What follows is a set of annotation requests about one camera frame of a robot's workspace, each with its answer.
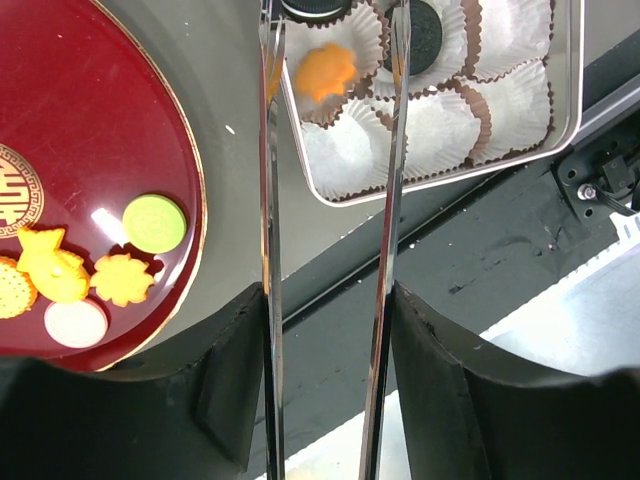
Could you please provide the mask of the black sandwich cookie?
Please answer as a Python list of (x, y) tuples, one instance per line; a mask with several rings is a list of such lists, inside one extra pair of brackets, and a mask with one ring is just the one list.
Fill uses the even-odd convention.
[(443, 29), (436, 10), (424, 1), (410, 2), (410, 75), (426, 72), (436, 61), (443, 41)]
[(351, 6), (350, 0), (282, 0), (284, 12), (291, 19), (323, 24), (342, 17)]

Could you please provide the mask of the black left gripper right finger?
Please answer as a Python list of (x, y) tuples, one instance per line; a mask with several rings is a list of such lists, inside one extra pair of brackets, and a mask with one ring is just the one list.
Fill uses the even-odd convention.
[(394, 287), (392, 349), (415, 479), (635, 479), (639, 372), (512, 354)]

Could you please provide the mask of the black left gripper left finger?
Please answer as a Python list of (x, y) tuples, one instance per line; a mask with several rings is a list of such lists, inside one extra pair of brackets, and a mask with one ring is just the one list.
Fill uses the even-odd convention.
[(1, 361), (5, 479), (235, 479), (263, 371), (253, 284), (215, 314), (101, 373)]

